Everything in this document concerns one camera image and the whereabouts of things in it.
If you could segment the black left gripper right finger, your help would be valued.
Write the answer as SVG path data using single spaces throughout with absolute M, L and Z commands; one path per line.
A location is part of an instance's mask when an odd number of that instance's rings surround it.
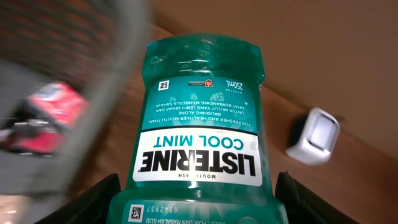
M 275 197 L 286 209 L 289 223 L 358 224 L 289 175 L 280 172 Z

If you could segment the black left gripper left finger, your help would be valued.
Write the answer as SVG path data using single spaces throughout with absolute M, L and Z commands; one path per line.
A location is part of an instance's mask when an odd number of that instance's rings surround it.
M 35 224 L 106 223 L 111 200 L 120 191 L 119 176 L 110 174 L 78 198 L 35 222 Z

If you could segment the teal Listerine mouthwash bottle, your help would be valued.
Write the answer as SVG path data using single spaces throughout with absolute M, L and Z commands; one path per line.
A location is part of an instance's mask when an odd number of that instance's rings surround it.
M 147 46 L 126 188 L 108 223 L 287 223 L 272 193 L 261 50 L 190 34 Z

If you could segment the grey plastic shopping basket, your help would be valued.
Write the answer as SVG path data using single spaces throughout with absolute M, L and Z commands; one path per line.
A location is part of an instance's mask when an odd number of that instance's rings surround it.
M 1 0 L 1 193 L 66 191 L 147 37 L 138 0 Z

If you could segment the white barcode scanner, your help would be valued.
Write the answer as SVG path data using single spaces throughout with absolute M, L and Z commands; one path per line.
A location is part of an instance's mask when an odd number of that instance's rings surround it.
M 339 133 L 340 124 L 335 117 L 320 108 L 312 108 L 294 123 L 285 152 L 306 165 L 324 164 L 332 155 Z

